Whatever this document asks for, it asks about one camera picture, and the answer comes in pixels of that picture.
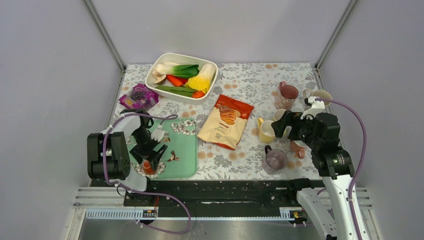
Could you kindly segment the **lilac mug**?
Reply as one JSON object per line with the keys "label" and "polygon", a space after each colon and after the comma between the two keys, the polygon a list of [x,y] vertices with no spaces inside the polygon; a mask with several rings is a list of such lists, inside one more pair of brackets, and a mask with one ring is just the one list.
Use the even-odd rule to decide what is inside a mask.
{"label": "lilac mug", "polygon": [[262,162],[264,170],[275,174],[283,170],[288,163],[286,154],[278,149],[272,149],[270,145],[264,147],[265,157]]}

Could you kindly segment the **large pink patterned mug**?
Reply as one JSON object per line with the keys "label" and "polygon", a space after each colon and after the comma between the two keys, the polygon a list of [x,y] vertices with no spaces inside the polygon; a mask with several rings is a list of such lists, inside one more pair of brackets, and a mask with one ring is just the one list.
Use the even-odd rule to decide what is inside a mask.
{"label": "large pink patterned mug", "polygon": [[285,81],[278,85],[278,94],[275,97],[274,106],[276,109],[290,110],[299,95],[298,89]]}

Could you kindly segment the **small orange mug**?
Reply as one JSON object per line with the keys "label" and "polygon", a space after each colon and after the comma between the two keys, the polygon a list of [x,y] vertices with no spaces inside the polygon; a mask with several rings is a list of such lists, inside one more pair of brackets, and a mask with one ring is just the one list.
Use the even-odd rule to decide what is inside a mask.
{"label": "small orange mug", "polygon": [[156,171],[152,168],[148,160],[144,160],[142,163],[142,170],[146,175],[155,175]]}

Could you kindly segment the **light green mug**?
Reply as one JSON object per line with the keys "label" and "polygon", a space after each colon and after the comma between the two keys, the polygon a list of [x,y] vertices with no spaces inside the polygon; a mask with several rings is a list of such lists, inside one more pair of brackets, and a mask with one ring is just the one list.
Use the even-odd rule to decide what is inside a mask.
{"label": "light green mug", "polygon": [[277,109],[273,114],[274,122],[271,126],[277,138],[282,138],[286,134],[286,128],[280,123],[280,119],[283,117],[285,112],[285,109]]}

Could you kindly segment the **cream floral mug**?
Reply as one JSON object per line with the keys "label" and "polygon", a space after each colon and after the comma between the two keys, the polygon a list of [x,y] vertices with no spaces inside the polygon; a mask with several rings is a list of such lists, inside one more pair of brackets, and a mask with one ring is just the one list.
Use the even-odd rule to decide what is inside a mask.
{"label": "cream floral mug", "polygon": [[305,106],[306,105],[306,99],[309,97],[315,97],[315,98],[319,98],[319,99],[330,99],[332,100],[333,97],[332,95],[325,91],[325,90],[312,90],[310,88],[306,88],[303,92],[302,92],[302,96],[303,96],[303,104]]}

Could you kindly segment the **salmon brown mug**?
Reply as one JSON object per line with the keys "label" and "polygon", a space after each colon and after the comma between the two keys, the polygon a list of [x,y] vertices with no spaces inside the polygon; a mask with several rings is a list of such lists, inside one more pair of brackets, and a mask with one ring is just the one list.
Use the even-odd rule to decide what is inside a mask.
{"label": "salmon brown mug", "polygon": [[305,149],[308,146],[300,140],[291,140],[290,141],[290,150],[299,158],[305,158]]}

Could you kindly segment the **small pink mug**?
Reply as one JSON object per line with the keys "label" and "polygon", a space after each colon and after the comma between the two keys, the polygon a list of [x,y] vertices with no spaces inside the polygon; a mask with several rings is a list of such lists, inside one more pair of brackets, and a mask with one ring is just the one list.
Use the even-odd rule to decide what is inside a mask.
{"label": "small pink mug", "polygon": [[301,113],[301,114],[305,112],[305,110],[302,107],[293,107],[291,111],[294,113]]}

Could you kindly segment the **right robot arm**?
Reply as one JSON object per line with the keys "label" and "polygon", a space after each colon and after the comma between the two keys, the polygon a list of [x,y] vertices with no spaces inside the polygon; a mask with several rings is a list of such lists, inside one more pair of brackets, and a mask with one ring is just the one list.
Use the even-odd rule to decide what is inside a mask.
{"label": "right robot arm", "polygon": [[370,239],[357,200],[352,158],[339,145],[338,118],[326,112],[303,117],[288,110],[271,127],[277,138],[290,127],[289,140],[301,141],[310,148],[312,163],[322,178],[333,212],[327,210],[308,179],[290,182],[287,201],[302,206],[324,240]]}

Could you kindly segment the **yellow mug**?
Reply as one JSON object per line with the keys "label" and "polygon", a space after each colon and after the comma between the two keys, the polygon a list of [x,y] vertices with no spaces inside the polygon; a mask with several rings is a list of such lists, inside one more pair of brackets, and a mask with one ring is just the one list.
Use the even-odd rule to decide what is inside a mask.
{"label": "yellow mug", "polygon": [[264,144],[270,144],[276,138],[274,129],[272,128],[272,120],[264,120],[259,117],[257,119],[257,125],[259,130],[259,140]]}

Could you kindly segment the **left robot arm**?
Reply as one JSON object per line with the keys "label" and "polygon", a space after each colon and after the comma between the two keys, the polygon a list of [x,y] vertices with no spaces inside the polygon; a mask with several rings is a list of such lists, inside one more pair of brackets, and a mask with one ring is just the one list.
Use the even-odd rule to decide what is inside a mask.
{"label": "left robot arm", "polygon": [[163,129],[164,117],[154,126],[156,117],[142,109],[125,109],[105,130],[87,137],[87,172],[91,179],[105,181],[129,192],[144,206],[152,204],[155,192],[148,186],[148,178],[131,166],[131,157],[139,164],[147,162],[156,170],[167,149],[155,147],[169,133]]}

